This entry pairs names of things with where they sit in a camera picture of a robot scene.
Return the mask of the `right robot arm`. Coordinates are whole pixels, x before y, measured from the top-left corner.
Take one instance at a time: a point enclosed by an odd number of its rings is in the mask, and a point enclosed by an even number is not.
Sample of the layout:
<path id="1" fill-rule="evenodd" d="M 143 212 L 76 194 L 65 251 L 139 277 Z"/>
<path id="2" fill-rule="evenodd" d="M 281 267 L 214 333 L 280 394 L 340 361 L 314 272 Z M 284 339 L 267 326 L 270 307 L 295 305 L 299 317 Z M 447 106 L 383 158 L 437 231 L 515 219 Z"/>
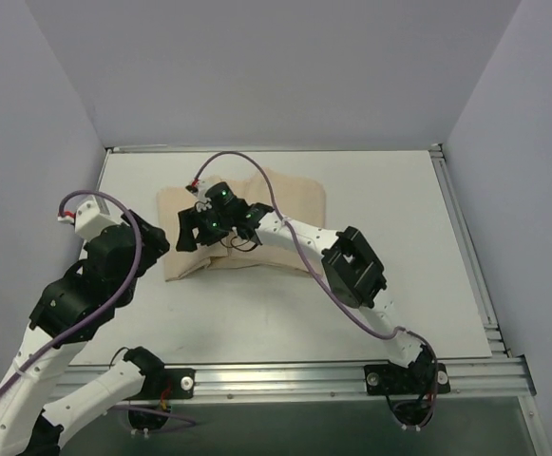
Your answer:
<path id="1" fill-rule="evenodd" d="M 178 214 L 177 251 L 194 252 L 235 234 L 256 246 L 292 252 L 333 303 L 382 342 L 387 361 L 395 366 L 393 380 L 399 389 L 413 392 L 437 378 L 433 348 L 404 326 L 385 267 L 358 229 L 328 230 L 287 217 L 274 202 L 248 203 L 224 181 L 195 180 L 185 189 L 196 201 Z"/>

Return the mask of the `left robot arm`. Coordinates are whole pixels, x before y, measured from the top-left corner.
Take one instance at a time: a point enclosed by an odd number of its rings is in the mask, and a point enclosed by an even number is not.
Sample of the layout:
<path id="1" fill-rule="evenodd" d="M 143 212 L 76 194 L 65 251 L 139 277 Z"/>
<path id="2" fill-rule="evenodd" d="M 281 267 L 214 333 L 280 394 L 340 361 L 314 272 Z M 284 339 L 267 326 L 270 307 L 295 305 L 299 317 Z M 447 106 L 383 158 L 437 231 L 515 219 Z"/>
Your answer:
<path id="1" fill-rule="evenodd" d="M 137 347 L 70 395 L 49 399 L 72 359 L 131 302 L 138 278 L 170 249 L 163 229 L 132 211 L 122 219 L 85 212 L 73 218 L 87 257 L 46 286 L 29 317 L 0 384 L 0 455 L 57 455 L 123 400 L 152 398 L 166 388 L 164 363 Z"/>

